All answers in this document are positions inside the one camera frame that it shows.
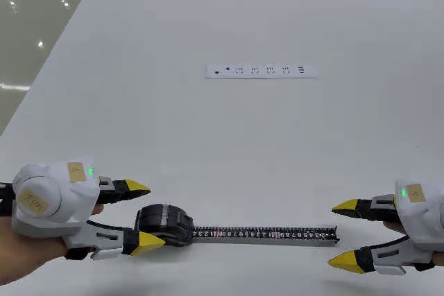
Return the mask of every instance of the glossy floor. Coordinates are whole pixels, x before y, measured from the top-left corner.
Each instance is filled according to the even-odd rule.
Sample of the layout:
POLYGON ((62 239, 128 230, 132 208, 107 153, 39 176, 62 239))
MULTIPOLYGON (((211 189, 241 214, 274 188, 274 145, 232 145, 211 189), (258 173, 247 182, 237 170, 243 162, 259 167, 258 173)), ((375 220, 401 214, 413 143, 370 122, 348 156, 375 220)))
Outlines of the glossy floor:
POLYGON ((80 0, 0 0, 0 134, 80 0))

